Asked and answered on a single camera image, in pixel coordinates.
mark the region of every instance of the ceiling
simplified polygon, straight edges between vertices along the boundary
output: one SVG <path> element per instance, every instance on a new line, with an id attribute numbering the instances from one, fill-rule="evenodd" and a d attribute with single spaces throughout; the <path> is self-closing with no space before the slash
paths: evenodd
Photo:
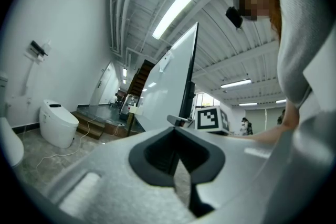
<path id="1" fill-rule="evenodd" d="M 249 102 L 274 106 L 285 98 L 277 80 L 279 42 L 268 19 L 243 22 L 237 30 L 225 16 L 233 0 L 192 0 L 156 40 L 152 33 L 174 1 L 110 0 L 111 49 L 118 63 L 128 69 L 122 89 L 128 88 L 143 59 L 155 63 L 199 22 L 193 73 L 199 89 L 232 106 Z M 247 78 L 252 84 L 221 89 L 222 84 Z"/>

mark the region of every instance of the wooden stairs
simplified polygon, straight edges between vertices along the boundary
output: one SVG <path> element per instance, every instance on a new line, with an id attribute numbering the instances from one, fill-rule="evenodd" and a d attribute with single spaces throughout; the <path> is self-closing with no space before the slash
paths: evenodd
<path id="1" fill-rule="evenodd" d="M 140 97 L 149 73 L 154 66 L 155 64 L 147 60 L 143 62 L 141 68 L 139 68 L 137 73 L 134 75 L 131 85 L 128 88 L 127 94 L 133 94 Z"/>
<path id="2" fill-rule="evenodd" d="M 89 122 L 90 132 L 88 133 L 88 136 L 97 140 L 101 137 L 105 128 L 104 123 L 98 121 L 91 121 L 92 119 L 84 116 L 83 114 L 77 111 L 72 112 L 71 114 L 74 115 L 79 121 L 77 132 L 86 134 L 89 131 L 88 121 L 90 121 Z"/>

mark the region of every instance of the whiteboard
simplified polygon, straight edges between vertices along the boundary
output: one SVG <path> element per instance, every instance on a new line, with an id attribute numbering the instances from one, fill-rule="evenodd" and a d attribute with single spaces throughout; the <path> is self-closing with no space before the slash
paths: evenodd
<path id="1" fill-rule="evenodd" d="M 167 121 L 167 116 L 179 115 L 186 82 L 191 80 L 192 76 L 197 31 L 198 23 L 192 26 L 151 70 L 135 115 L 145 131 L 172 126 Z M 163 72 L 160 72 L 160 66 L 165 66 Z"/>

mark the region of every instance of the fluorescent light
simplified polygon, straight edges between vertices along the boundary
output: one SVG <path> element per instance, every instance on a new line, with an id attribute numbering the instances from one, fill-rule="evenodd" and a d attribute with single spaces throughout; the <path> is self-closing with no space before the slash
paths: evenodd
<path id="1" fill-rule="evenodd" d="M 224 89 L 224 88 L 230 88 L 230 87 L 249 84 L 249 83 L 252 83 L 252 81 L 250 79 L 246 79 L 246 80 L 242 80 L 242 81 L 238 81 L 238 82 L 234 82 L 230 84 L 225 84 L 225 85 L 222 85 L 221 87 Z"/>
<path id="2" fill-rule="evenodd" d="M 277 104 L 285 103 L 286 99 L 276 101 Z"/>
<path id="3" fill-rule="evenodd" d="M 257 105 L 258 103 L 246 103 L 246 104 L 239 104 L 240 106 L 249 106 L 249 105 Z"/>
<path id="4" fill-rule="evenodd" d="M 153 38 L 160 39 L 160 37 L 168 28 L 168 26 L 177 17 L 177 15 L 185 8 L 185 6 L 188 5 L 190 1 L 191 0 L 175 0 L 175 2 L 171 5 L 171 7 L 168 9 L 166 14 L 159 22 L 157 28 L 153 33 Z"/>

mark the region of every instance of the toilet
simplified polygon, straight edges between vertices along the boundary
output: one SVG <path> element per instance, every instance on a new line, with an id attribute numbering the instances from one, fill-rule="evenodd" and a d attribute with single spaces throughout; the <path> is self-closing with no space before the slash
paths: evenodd
<path id="1" fill-rule="evenodd" d="M 41 135 L 50 144 L 61 148 L 71 145 L 79 122 L 61 104 L 52 100 L 44 100 L 39 120 Z"/>
<path id="2" fill-rule="evenodd" d="M 0 138 L 3 153 L 11 167 L 20 164 L 24 148 L 21 139 L 13 132 L 5 117 L 5 93 L 8 82 L 7 74 L 0 71 Z"/>

